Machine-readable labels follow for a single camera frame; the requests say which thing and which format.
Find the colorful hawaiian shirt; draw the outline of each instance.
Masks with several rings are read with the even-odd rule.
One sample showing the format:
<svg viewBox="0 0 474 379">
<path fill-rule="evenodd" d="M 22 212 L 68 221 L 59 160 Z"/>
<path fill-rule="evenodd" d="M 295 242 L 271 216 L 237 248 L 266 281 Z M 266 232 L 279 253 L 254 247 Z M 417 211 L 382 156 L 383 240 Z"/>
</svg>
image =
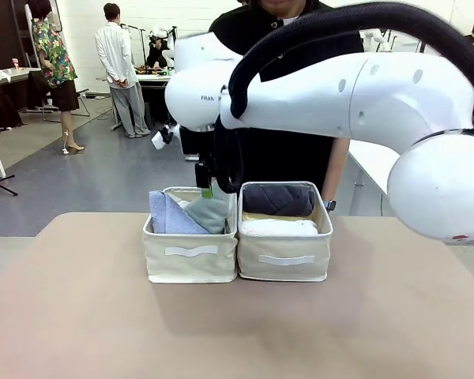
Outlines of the colorful hawaiian shirt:
<svg viewBox="0 0 474 379">
<path fill-rule="evenodd" d="M 63 45 L 62 37 L 51 28 L 47 18 L 43 21 L 32 21 L 32 34 L 37 53 L 43 51 L 46 60 L 55 67 L 54 71 L 42 67 L 49 86 L 56 88 L 66 81 L 76 79 L 76 70 Z"/>
</svg>

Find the person's hand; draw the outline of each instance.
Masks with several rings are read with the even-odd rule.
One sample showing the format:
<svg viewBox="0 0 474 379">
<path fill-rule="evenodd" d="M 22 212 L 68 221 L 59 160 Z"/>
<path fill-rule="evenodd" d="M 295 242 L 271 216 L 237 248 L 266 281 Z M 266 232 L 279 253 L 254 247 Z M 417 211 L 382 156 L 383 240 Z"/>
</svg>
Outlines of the person's hand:
<svg viewBox="0 0 474 379">
<path fill-rule="evenodd" d="M 55 67 L 53 66 L 53 64 L 51 62 L 44 61 L 43 64 L 44 64 L 44 67 L 46 67 L 50 71 L 55 71 Z"/>
</svg>

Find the beige table surface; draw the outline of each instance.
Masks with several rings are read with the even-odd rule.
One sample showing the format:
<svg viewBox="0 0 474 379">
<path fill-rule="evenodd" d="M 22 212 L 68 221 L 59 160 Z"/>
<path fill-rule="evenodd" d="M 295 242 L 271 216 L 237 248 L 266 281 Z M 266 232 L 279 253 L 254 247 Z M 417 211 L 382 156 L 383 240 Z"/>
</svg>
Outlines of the beige table surface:
<svg viewBox="0 0 474 379">
<path fill-rule="evenodd" d="M 0 379 L 474 379 L 474 278 L 394 219 L 336 218 L 324 283 L 209 285 L 148 282 L 145 219 L 58 217 L 0 277 Z"/>
</svg>

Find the white strap handle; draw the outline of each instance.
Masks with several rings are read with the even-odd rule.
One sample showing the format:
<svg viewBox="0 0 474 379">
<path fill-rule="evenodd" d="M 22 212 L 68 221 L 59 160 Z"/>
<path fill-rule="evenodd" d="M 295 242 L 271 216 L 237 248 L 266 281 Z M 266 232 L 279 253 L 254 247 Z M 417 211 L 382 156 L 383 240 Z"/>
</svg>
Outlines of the white strap handle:
<svg viewBox="0 0 474 379">
<path fill-rule="evenodd" d="M 309 255 L 306 257 L 298 258 L 275 258 L 269 257 L 268 255 L 261 255 L 258 257 L 260 263 L 266 263 L 267 265 L 275 266 L 294 266 L 294 265 L 307 265 L 314 263 L 315 256 Z"/>
<path fill-rule="evenodd" d="M 218 246 L 200 246 L 195 249 L 183 249 L 182 247 L 165 248 L 165 255 L 180 255 L 193 258 L 202 254 L 218 254 Z"/>
</svg>

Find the wristwatch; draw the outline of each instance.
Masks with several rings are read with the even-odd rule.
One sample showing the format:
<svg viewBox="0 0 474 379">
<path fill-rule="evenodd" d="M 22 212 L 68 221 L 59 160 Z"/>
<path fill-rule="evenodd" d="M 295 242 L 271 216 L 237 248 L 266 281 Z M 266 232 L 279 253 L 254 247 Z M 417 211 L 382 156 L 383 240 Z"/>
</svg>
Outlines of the wristwatch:
<svg viewBox="0 0 474 379">
<path fill-rule="evenodd" d="M 333 212 L 333 211 L 335 211 L 335 207 L 337 207 L 337 202 L 335 200 L 323 201 L 323 204 L 324 204 L 327 212 Z"/>
</svg>

